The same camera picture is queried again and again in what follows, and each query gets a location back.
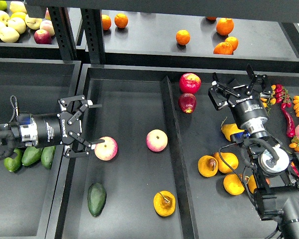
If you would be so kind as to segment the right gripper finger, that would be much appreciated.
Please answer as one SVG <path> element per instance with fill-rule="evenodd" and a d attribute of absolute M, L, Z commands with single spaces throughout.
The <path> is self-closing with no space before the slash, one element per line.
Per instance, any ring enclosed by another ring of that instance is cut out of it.
<path fill-rule="evenodd" d="M 260 97 L 269 97 L 273 93 L 268 75 L 256 74 L 250 64 L 246 68 L 250 83 L 246 87 L 246 94 L 258 93 Z"/>
<path fill-rule="evenodd" d="M 235 107 L 235 100 L 237 99 L 237 92 L 229 88 L 228 86 L 222 85 L 218 81 L 217 74 L 212 74 L 212 86 L 208 90 L 208 96 L 214 106 L 219 111 L 225 106 Z"/>

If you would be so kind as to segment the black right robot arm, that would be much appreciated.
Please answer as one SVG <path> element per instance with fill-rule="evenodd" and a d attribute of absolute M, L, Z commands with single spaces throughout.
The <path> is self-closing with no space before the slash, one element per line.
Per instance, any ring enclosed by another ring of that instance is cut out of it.
<path fill-rule="evenodd" d="M 213 73 L 208 95 L 216 110 L 230 108 L 239 129 L 230 145 L 240 147 L 245 167 L 253 173 L 256 189 L 246 192 L 260 219 L 275 221 L 279 238 L 299 239 L 299 153 L 288 153 L 265 128 L 269 116 L 262 98 L 272 94 L 268 77 L 251 66 L 247 74 L 250 82 L 240 85 L 236 80 L 221 83 Z"/>

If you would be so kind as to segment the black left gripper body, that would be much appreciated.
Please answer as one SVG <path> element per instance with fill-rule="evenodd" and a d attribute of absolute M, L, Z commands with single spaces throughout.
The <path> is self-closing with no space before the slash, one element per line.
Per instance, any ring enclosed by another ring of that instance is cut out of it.
<path fill-rule="evenodd" d="M 54 114 L 33 115 L 35 125 L 35 147 L 48 147 L 54 145 L 71 145 L 75 136 L 82 133 L 80 119 L 71 119 L 73 115 L 68 111 Z"/>

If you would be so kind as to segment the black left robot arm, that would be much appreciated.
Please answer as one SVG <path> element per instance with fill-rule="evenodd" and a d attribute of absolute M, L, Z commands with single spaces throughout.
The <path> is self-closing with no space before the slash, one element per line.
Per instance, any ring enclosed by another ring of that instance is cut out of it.
<path fill-rule="evenodd" d="M 82 134 L 80 116 L 87 109 L 100 108 L 101 104 L 93 104 L 84 95 L 59 99 L 60 112 L 33 115 L 19 113 L 17 105 L 13 105 L 14 118 L 8 123 L 0 124 L 0 160 L 15 157 L 15 148 L 34 146 L 63 145 L 67 158 L 85 157 L 103 139 L 90 142 Z"/>

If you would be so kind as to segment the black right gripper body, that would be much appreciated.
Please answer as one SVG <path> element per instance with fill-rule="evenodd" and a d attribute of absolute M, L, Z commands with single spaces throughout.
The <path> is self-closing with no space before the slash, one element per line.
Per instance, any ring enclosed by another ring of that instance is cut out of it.
<path fill-rule="evenodd" d="M 265 131 L 264 124 L 269 116 L 260 99 L 260 94 L 241 94 L 239 98 L 230 96 L 228 105 L 239 129 Z"/>

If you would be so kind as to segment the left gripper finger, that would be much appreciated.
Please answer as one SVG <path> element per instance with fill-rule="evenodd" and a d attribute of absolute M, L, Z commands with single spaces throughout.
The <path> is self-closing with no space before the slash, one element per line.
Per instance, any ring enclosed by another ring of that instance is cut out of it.
<path fill-rule="evenodd" d="M 104 139 L 98 139 L 96 141 L 89 142 L 82 138 L 79 133 L 74 133 L 73 131 L 69 131 L 69 136 L 85 147 L 81 151 L 74 151 L 71 147 L 68 147 L 64 154 L 66 158 L 87 157 L 90 155 L 91 150 L 95 149 L 97 144 L 105 142 Z"/>
<path fill-rule="evenodd" d="M 84 95 L 61 98 L 58 101 L 61 112 L 57 117 L 66 125 L 73 125 L 87 109 L 101 108 L 102 104 L 94 104 Z"/>

